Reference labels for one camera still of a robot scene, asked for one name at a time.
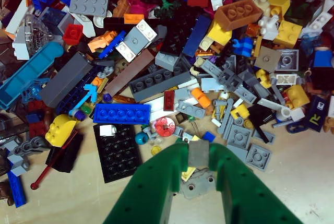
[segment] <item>lego piece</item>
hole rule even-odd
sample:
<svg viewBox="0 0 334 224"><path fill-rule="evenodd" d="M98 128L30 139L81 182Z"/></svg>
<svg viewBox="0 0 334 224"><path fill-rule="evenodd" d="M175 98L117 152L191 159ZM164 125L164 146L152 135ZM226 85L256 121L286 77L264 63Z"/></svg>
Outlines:
<svg viewBox="0 0 334 224"><path fill-rule="evenodd" d="M158 52L155 57L155 64L172 72L179 60L180 57Z"/></svg>
<svg viewBox="0 0 334 224"><path fill-rule="evenodd" d="M131 93L136 102L156 95L180 83L189 81L191 77L188 70L189 67L182 58L174 68L174 72L159 69L155 73L131 81L129 83Z"/></svg>
<svg viewBox="0 0 334 224"><path fill-rule="evenodd" d="M271 154L271 151L252 144L246 157L246 163L264 172L270 161Z"/></svg>
<svg viewBox="0 0 334 224"><path fill-rule="evenodd" d="M256 22L262 13L252 0L241 0L219 7L214 19L224 31L229 31Z"/></svg>
<svg viewBox="0 0 334 224"><path fill-rule="evenodd" d="M71 135L76 121L66 114L58 115L50 125L49 131L45 135L45 139L54 147L62 147L65 141Z"/></svg>
<svg viewBox="0 0 334 224"><path fill-rule="evenodd" d="M27 85L38 78L63 52L62 46L55 42L50 42L40 48L0 87L0 107L8 109L21 92L27 88Z"/></svg>
<svg viewBox="0 0 334 224"><path fill-rule="evenodd" d="M283 44L287 48L294 48L299 34L302 31L302 26L282 20L278 28L278 35L273 40L275 44Z"/></svg>
<svg viewBox="0 0 334 224"><path fill-rule="evenodd" d="M49 107L55 108L91 69L92 65L77 52L39 95Z"/></svg>
<svg viewBox="0 0 334 224"><path fill-rule="evenodd" d="M242 149L248 149L251 130L237 125L232 125L227 144Z"/></svg>
<svg viewBox="0 0 334 224"><path fill-rule="evenodd" d="M99 151L104 182L133 175L141 165L135 131L130 125L117 125L115 136L101 137L99 125L93 127Z"/></svg>
<svg viewBox="0 0 334 224"><path fill-rule="evenodd" d="M273 72L275 71L280 58L280 52L262 46L260 48L259 57L256 58L254 65L268 72Z"/></svg>
<svg viewBox="0 0 334 224"><path fill-rule="evenodd" d="M165 91L163 93L163 110L174 111L174 91Z"/></svg>
<svg viewBox="0 0 334 224"><path fill-rule="evenodd" d="M179 101L176 108L177 111L188 114L190 116L203 119L205 116L205 110L199 107L195 107L184 101Z"/></svg>

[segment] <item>dark blue lego brick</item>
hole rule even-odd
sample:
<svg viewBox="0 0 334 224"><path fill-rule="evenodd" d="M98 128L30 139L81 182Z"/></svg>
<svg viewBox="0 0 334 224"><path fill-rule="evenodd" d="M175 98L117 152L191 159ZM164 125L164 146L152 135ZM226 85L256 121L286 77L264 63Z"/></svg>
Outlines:
<svg viewBox="0 0 334 224"><path fill-rule="evenodd" d="M96 123L149 124L150 105L144 104L96 104Z"/></svg>
<svg viewBox="0 0 334 224"><path fill-rule="evenodd" d="M213 142L214 138L215 136L209 131L205 132L205 134L202 137L202 139L208 140L210 143Z"/></svg>
<svg viewBox="0 0 334 224"><path fill-rule="evenodd" d="M114 126L115 136L107 137L100 136L99 124L93 127L105 183L131 176L141 165L133 126Z"/></svg>
<svg viewBox="0 0 334 224"><path fill-rule="evenodd" d="M110 42L110 44L103 49L102 53L99 54L99 58L103 59L108 56L109 53L111 53L118 44L124 40L125 37L125 31L120 32L113 40Z"/></svg>
<svg viewBox="0 0 334 224"><path fill-rule="evenodd" d="M320 132L327 116L327 106L326 100L319 96L313 96L304 119L304 125Z"/></svg>
<svg viewBox="0 0 334 224"><path fill-rule="evenodd" d="M185 44L182 53L189 57L193 57L195 52L205 36L209 26L211 24L211 19L204 15L200 15L196 21L195 27L189 36L187 43Z"/></svg>

